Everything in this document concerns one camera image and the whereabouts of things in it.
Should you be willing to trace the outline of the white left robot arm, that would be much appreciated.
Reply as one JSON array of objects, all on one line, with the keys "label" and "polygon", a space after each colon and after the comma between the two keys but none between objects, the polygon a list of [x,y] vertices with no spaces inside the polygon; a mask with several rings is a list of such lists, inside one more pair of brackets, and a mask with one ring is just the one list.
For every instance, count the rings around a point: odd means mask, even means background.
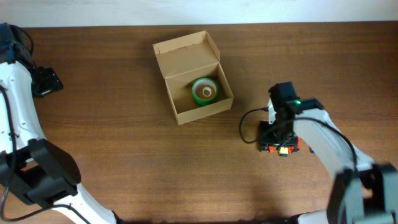
[{"label": "white left robot arm", "polygon": [[1,220],[19,222],[55,210],[74,223],[121,223],[84,188],[72,156],[51,143],[34,98],[63,89],[53,68],[36,66],[34,41],[1,24]]}]

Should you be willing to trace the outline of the brown cardboard box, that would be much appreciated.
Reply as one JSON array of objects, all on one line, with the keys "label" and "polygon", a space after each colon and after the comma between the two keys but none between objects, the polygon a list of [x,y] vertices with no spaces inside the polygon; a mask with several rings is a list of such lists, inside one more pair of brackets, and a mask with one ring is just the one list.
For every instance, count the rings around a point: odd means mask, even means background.
[{"label": "brown cardboard box", "polygon": [[[177,124],[230,110],[234,95],[221,66],[221,54],[208,31],[200,31],[153,45],[165,81]],[[219,86],[216,101],[198,105],[192,85],[199,78],[210,78]]]}]

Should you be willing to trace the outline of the yellow highlighter pen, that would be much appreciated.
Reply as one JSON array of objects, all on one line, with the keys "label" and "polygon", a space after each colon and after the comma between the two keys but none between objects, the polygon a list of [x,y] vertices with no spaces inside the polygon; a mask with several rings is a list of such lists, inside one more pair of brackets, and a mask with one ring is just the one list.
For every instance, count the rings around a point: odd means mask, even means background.
[{"label": "yellow highlighter pen", "polygon": [[281,147],[279,149],[279,156],[281,157],[287,157],[289,155],[289,148],[287,147]]}]

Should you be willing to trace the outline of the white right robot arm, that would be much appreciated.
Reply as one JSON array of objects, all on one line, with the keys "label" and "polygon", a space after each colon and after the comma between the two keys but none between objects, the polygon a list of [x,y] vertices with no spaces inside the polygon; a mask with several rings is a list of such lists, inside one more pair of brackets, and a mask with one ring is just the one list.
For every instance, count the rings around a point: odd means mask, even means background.
[{"label": "white right robot arm", "polygon": [[288,219],[288,223],[397,223],[397,169],[378,164],[333,124],[315,98],[301,99],[291,82],[269,89],[264,135],[282,147],[292,137],[308,144],[333,179],[328,206]]}]

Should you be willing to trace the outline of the green tape roll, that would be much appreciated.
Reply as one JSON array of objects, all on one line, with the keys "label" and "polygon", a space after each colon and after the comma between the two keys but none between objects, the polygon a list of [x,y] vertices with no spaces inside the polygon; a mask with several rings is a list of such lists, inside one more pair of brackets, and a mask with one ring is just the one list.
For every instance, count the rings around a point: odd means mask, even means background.
[{"label": "green tape roll", "polygon": [[192,85],[192,96],[194,101],[200,106],[207,106],[216,101],[219,86],[217,82],[210,78],[199,78]]}]

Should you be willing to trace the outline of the yellow tape roll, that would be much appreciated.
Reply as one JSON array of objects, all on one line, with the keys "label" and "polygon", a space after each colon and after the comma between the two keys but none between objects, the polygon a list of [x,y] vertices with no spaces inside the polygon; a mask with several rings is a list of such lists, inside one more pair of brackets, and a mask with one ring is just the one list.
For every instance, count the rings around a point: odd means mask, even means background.
[{"label": "yellow tape roll", "polygon": [[201,100],[210,100],[216,95],[216,88],[209,84],[198,85],[195,89],[195,95]]}]

